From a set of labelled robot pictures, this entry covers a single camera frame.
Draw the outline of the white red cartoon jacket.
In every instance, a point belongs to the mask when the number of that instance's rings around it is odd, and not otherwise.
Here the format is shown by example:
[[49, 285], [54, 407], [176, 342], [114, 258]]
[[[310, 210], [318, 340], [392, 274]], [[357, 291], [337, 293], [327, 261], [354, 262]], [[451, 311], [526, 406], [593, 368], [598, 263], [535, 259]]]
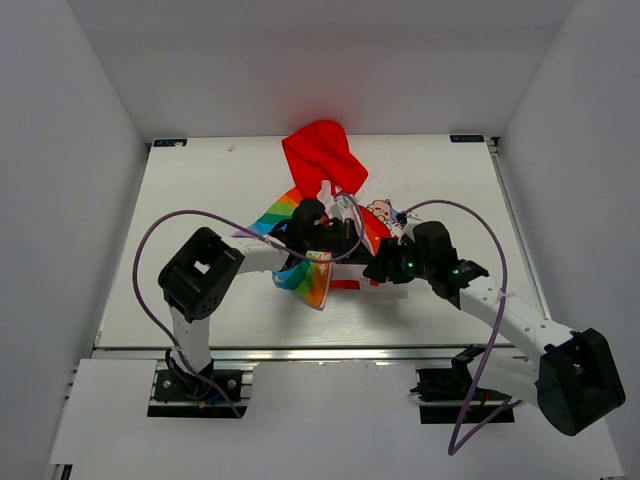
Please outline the white red cartoon jacket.
[[284, 193], [248, 229], [268, 234], [282, 220], [289, 220], [304, 198], [315, 198], [326, 208], [325, 218], [355, 221], [353, 207], [333, 195], [343, 191], [355, 197], [363, 214], [356, 230], [364, 228], [360, 249], [342, 264], [318, 264], [296, 259], [294, 265], [272, 274], [276, 287], [289, 290], [307, 305], [322, 310], [332, 290], [371, 291], [404, 296], [404, 287], [380, 283], [363, 275], [369, 257], [377, 254], [387, 238], [399, 238], [406, 223], [386, 189], [350, 150], [343, 127], [334, 121], [313, 122], [282, 140], [294, 187]]

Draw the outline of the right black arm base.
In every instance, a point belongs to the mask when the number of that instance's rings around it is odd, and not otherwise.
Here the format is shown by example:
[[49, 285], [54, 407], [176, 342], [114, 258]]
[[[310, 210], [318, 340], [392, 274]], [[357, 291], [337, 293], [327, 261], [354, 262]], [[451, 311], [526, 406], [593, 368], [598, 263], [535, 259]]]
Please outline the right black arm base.
[[[418, 401], [422, 425], [455, 425], [474, 375], [469, 373], [467, 364], [480, 360], [484, 350], [480, 345], [421, 350], [425, 356], [415, 363], [417, 381], [409, 396]], [[463, 423], [478, 424], [505, 399], [504, 394], [477, 387]], [[501, 412], [490, 423], [513, 424], [514, 411]]]

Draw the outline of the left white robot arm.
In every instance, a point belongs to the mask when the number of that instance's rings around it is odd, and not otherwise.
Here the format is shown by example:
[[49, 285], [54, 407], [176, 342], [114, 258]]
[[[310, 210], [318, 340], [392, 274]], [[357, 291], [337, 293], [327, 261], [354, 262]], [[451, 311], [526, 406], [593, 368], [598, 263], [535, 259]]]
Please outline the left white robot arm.
[[240, 236], [224, 237], [201, 227], [169, 260], [158, 283], [170, 308], [176, 362], [182, 368], [176, 384], [188, 398], [202, 398], [210, 390], [210, 317], [236, 276], [348, 258], [364, 240], [365, 222], [352, 196], [337, 205], [346, 203], [351, 205], [344, 213], [330, 217], [320, 200], [305, 198], [264, 235], [244, 228]]

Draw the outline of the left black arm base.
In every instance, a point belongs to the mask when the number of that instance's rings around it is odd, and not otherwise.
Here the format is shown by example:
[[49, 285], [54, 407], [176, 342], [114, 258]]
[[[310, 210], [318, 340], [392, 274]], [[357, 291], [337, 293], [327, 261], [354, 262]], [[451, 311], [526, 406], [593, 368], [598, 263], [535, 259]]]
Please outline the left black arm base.
[[153, 378], [147, 416], [151, 418], [240, 419], [246, 413], [252, 377], [241, 369], [212, 369], [208, 375], [229, 398], [210, 383], [168, 366], [158, 367]]

